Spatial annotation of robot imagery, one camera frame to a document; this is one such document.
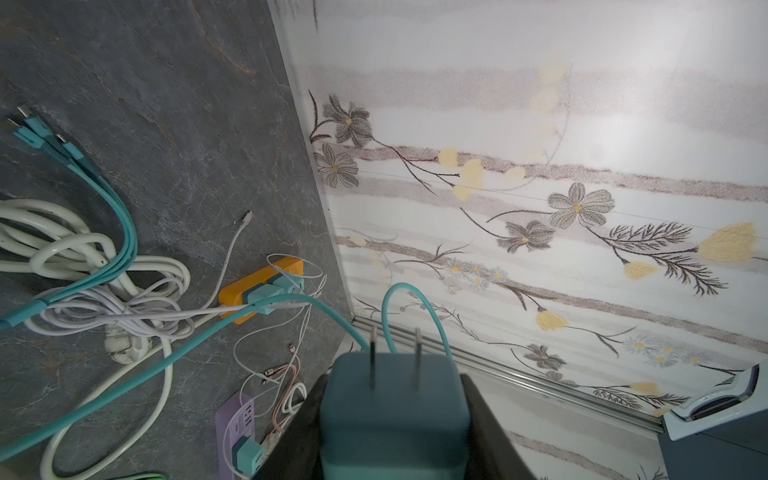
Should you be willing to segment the purple power strip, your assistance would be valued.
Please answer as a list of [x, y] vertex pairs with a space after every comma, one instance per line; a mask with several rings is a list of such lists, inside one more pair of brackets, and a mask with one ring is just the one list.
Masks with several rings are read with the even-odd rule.
[[243, 438], [254, 436], [253, 399], [240, 393], [234, 393], [216, 411], [214, 416], [219, 479], [238, 479], [227, 462], [235, 466], [232, 459], [232, 447]]

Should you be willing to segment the orange power strip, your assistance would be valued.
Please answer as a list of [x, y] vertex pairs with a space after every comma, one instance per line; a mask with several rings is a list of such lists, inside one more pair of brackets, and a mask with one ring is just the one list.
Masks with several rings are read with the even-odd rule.
[[278, 260], [236, 282], [225, 286], [218, 295], [222, 307], [246, 304], [283, 293], [294, 293], [304, 287], [304, 262], [295, 257]]

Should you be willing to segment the teal USB charger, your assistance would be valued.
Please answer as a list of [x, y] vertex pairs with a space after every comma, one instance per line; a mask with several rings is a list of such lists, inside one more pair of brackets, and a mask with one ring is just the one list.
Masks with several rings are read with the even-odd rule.
[[265, 454], [263, 446], [251, 437], [241, 437], [232, 447], [232, 461], [235, 470], [248, 477], [254, 477], [261, 467]]
[[[275, 288], [271, 284], [269, 283], [260, 284], [246, 292], [243, 303], [252, 304], [252, 303], [266, 300], [279, 295], [282, 295], [282, 294], [279, 292], [277, 288]], [[260, 315], [269, 315], [274, 310], [275, 308], [273, 306], [267, 305], [267, 306], [259, 307], [258, 309], [255, 310], [255, 313]]]
[[470, 411], [447, 356], [365, 351], [333, 365], [319, 410], [326, 479], [461, 479]]
[[304, 278], [300, 275], [279, 274], [272, 281], [271, 285], [279, 290], [281, 294], [301, 293], [305, 286]]

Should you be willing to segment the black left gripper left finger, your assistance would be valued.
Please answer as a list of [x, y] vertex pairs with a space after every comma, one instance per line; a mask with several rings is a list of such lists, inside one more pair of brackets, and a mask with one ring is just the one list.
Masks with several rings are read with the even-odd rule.
[[329, 376], [322, 375], [277, 446], [253, 476], [256, 480], [321, 480], [320, 407]]

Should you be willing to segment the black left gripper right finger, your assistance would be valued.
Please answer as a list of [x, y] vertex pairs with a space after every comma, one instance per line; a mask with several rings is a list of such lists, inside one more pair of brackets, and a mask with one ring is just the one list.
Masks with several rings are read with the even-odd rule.
[[470, 413], [466, 480], [535, 480], [513, 447], [478, 387], [467, 374], [460, 379]]

